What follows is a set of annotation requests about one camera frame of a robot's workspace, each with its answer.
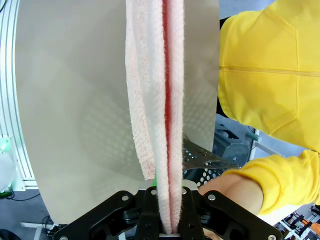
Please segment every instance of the yellow jacket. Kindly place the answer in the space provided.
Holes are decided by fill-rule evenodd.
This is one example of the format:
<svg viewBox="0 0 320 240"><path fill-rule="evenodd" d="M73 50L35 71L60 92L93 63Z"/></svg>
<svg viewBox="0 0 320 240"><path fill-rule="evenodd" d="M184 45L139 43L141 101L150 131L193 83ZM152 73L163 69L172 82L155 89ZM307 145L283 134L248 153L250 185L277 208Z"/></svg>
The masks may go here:
<svg viewBox="0 0 320 240"><path fill-rule="evenodd" d="M228 18L220 32L218 96L224 113L310 150L251 161L261 214L286 204L320 204L320 1L277 0Z"/></svg>

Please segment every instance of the screw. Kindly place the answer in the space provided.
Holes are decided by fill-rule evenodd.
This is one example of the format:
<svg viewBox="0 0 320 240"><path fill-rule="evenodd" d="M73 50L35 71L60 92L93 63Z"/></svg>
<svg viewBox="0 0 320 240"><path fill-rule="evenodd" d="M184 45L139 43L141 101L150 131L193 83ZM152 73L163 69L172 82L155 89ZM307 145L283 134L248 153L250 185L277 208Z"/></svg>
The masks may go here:
<svg viewBox="0 0 320 240"><path fill-rule="evenodd" d="M268 236L268 240L276 240L276 236L275 235L269 235Z"/></svg>
<svg viewBox="0 0 320 240"><path fill-rule="evenodd" d="M213 194L210 194L210 195L208 196L208 199L209 199L210 201L214 201L214 200L216 200L216 196L213 195Z"/></svg>
<svg viewBox="0 0 320 240"><path fill-rule="evenodd" d="M125 196L123 196L122 197L122 201L127 201L129 199L129 197L127 196L127 195L125 195Z"/></svg>

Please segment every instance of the black pants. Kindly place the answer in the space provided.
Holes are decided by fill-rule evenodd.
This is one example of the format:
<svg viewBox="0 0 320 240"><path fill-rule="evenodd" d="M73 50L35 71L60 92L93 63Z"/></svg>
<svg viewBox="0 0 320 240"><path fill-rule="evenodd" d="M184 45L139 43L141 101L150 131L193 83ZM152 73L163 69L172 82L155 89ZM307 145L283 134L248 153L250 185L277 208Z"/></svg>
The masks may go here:
<svg viewBox="0 0 320 240"><path fill-rule="evenodd" d="M220 29L222 27L222 25L225 23L225 21L228 19L227 18L224 18L224 19L220 19ZM222 107L221 107L221 104L220 104L220 101L219 101L219 98L217 99L216 101L216 111L215 111L217 114L220 114L221 116L225 117L225 118L228 118L228 116L224 113L224 111L222 110Z"/></svg>

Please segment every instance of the folded towel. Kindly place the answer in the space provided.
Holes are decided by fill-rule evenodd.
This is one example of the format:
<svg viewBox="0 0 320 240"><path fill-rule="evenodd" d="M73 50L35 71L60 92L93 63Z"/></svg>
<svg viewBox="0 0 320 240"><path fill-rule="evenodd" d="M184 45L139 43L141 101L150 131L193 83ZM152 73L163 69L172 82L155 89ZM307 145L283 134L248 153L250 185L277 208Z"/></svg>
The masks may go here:
<svg viewBox="0 0 320 240"><path fill-rule="evenodd" d="M145 179L157 176L166 233L182 198L183 0L126 0L125 66L131 126Z"/></svg>

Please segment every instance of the beige table surface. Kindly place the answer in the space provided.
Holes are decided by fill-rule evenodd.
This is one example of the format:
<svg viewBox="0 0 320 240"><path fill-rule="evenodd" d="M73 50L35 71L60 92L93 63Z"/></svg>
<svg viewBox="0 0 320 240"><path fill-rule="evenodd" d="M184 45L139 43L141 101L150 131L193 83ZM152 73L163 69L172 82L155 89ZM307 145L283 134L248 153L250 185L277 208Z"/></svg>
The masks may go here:
<svg viewBox="0 0 320 240"><path fill-rule="evenodd" d="M213 145L218 0L185 1L184 132ZM20 1L15 45L19 114L44 203L69 223L143 181L131 132L125 0Z"/></svg>

